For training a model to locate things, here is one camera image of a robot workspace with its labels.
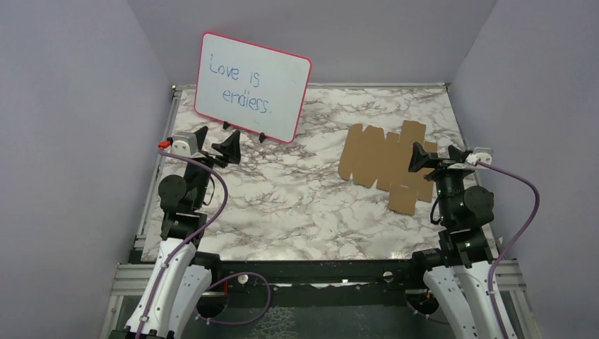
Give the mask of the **brown cardboard box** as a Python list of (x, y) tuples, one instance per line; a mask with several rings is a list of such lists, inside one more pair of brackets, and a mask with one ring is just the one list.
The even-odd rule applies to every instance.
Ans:
[(340, 157), (340, 177), (355, 185), (388, 192), (389, 210), (414, 215), (418, 201), (433, 201), (434, 183), (424, 179), (431, 169), (408, 171), (414, 142), (428, 152), (437, 152), (437, 144), (425, 140), (425, 131), (424, 124), (411, 120), (403, 122), (399, 133), (372, 125), (352, 125)]

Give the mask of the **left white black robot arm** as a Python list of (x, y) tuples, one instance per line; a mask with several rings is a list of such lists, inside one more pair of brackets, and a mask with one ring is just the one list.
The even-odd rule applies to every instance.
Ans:
[(204, 231), (223, 212), (222, 202), (212, 217), (200, 209), (210, 183), (224, 179), (215, 171), (241, 161), (240, 131), (203, 150), (207, 127), (179, 132), (158, 144), (161, 156), (186, 163), (182, 175), (171, 174), (158, 185), (163, 211), (161, 241), (146, 288), (122, 329), (109, 338), (180, 338), (201, 295), (222, 280), (220, 257), (198, 249)]

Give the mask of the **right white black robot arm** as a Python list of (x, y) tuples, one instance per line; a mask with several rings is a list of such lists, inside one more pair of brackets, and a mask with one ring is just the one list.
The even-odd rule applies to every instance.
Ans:
[(494, 219), (494, 195), (482, 186), (465, 187), (463, 180), (492, 163), (492, 149), (459, 150), (449, 146), (448, 157), (413, 143), (410, 173), (428, 169), (434, 182), (439, 213), (432, 223), (442, 226), (439, 248), (416, 251), (408, 279), (427, 287), (437, 299), (457, 338), (516, 338), (497, 287), (493, 256), (483, 226)]

